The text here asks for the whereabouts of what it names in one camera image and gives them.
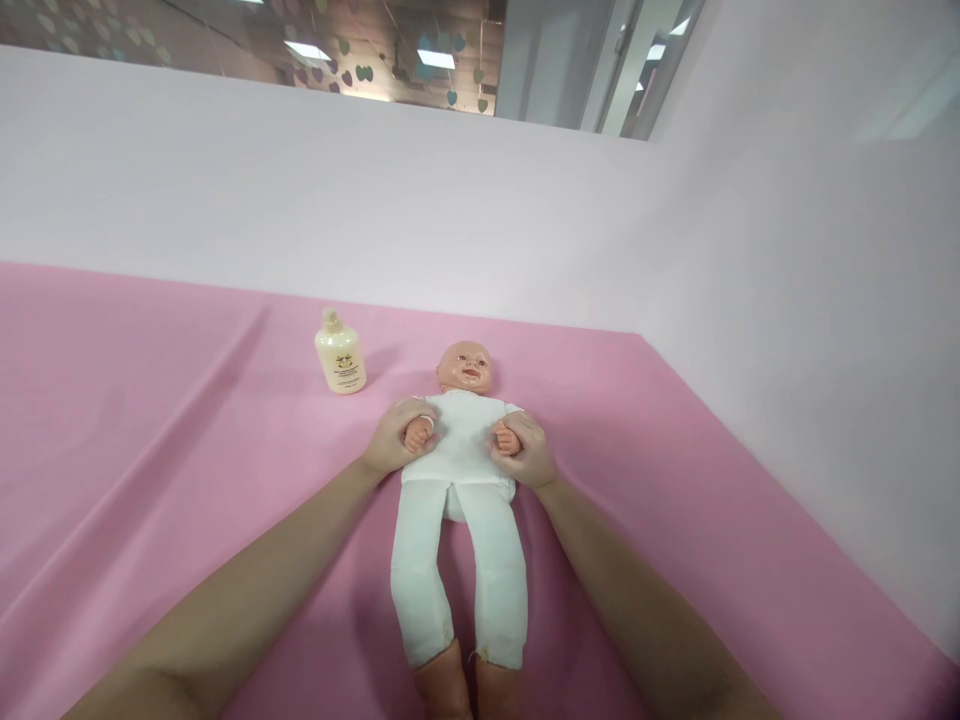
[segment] doll hand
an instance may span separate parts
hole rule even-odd
[[[421,415],[435,418],[437,411],[423,400],[416,398],[406,398],[398,402],[380,418],[380,423],[374,430],[373,437],[370,438],[370,444],[363,451],[360,459],[370,469],[381,475],[387,475],[433,450],[440,440],[439,435],[431,437],[428,434],[426,441],[421,441],[416,451],[408,450],[406,447],[407,426],[411,421],[419,418],[420,422],[427,422],[420,418]]]
[[[431,435],[433,435],[433,423],[426,418],[418,417],[407,425],[407,431],[403,437],[403,446],[408,452],[418,452]]]
[[[503,420],[498,420],[493,426],[493,434],[497,436],[497,452],[501,455],[511,457],[520,452],[520,438],[503,424]]]
[[[521,447],[515,456],[508,457],[489,443],[490,459],[497,467],[532,490],[540,490],[560,477],[547,445],[547,434],[530,413],[512,412],[501,422],[520,439]]]

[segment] white cloth body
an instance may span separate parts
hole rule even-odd
[[[520,669],[527,640],[527,571],[510,508],[516,485],[490,460],[490,428],[519,410],[465,390],[424,398],[438,410],[443,438],[401,476],[390,589],[404,649],[414,668],[453,642],[453,621],[437,570],[440,523],[466,522],[477,565],[477,653]]]

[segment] doll head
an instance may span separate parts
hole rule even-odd
[[[486,395],[493,383],[490,353],[480,343],[454,343],[448,347],[437,365],[437,381],[441,392],[459,389]]]

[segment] massage oil bottle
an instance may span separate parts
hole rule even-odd
[[[333,308],[324,308],[323,329],[317,333],[315,343],[331,390],[350,395],[366,385],[367,370],[363,366],[360,336],[340,322]]]

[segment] pink cloth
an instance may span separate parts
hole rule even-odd
[[[64,712],[180,597],[348,463],[454,340],[496,396],[713,625],[790,718],[916,717],[956,667],[638,336],[336,303],[370,381],[329,392],[320,300],[0,265],[0,715]],[[384,483],[232,718],[415,718],[390,599]],[[523,692],[544,718],[640,701],[534,498]],[[466,527],[441,572],[473,643]]]

